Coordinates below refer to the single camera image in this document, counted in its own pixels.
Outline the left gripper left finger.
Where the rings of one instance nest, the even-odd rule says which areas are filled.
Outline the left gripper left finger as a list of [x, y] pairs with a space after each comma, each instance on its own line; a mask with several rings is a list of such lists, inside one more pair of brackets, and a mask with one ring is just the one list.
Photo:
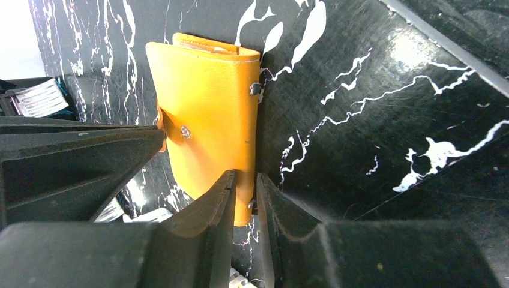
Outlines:
[[160, 223], [31, 222], [1, 233], [2, 287], [227, 287], [235, 172]]

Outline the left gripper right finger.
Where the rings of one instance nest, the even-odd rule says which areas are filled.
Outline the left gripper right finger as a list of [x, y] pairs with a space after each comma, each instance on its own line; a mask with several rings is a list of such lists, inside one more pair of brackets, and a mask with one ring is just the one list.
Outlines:
[[267, 287], [499, 287], [466, 231], [443, 221], [320, 221], [256, 179]]

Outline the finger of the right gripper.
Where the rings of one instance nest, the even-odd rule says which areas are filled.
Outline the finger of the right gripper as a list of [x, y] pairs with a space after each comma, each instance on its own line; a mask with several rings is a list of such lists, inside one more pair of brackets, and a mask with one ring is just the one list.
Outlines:
[[158, 153], [157, 126], [1, 118], [1, 227], [94, 221]]

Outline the orange leather card holder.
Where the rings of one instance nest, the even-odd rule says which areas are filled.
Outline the orange leather card holder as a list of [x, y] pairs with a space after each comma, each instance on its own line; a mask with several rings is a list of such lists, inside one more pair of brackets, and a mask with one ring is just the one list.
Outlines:
[[234, 225], [251, 219], [261, 54], [177, 32], [145, 46], [176, 183], [192, 198], [236, 174]]

